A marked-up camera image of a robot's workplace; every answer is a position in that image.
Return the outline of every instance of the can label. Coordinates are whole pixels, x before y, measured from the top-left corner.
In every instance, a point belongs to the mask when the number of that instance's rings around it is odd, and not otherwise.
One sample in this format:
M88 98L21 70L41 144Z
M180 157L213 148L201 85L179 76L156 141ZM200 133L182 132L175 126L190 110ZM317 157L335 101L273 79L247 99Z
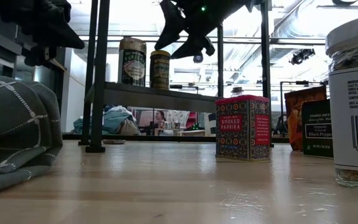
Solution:
M164 59L154 60L152 77L152 88L169 90L169 61Z
M137 50L124 49L119 52L119 82L130 85L145 85L146 55Z
M358 68L329 75L334 162L358 170Z

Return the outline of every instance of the dish towel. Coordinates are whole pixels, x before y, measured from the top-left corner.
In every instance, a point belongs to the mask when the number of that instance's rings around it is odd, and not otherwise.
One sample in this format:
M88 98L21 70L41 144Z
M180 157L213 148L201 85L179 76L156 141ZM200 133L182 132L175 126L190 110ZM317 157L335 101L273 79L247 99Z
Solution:
M0 76L0 190L45 174L62 145L56 95Z

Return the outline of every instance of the white jar lid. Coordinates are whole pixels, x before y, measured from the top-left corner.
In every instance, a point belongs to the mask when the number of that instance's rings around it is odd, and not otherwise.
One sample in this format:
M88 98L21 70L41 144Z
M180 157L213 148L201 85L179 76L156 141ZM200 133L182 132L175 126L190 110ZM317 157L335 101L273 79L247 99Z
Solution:
M358 46L358 19L333 29L326 36L326 55Z

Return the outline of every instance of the green can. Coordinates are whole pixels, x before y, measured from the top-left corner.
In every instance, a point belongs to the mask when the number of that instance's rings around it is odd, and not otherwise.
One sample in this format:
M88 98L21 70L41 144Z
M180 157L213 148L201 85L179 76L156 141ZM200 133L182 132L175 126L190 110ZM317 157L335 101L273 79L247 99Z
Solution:
M150 56L150 87L169 90L169 62L171 55L164 50L156 50Z
M119 43L118 83L145 86L146 42L126 37Z

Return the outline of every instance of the blue fabric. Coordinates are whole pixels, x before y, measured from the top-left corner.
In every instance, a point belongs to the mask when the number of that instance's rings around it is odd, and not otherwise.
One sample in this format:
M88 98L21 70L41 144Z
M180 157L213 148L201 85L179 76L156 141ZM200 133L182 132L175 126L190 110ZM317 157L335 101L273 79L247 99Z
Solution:
M102 128L102 134L118 134L121 128L121 124L125 119L132 120L132 115L120 111L108 111L103 116L104 124ZM75 134L82 134L82 124L82 119L74 121Z

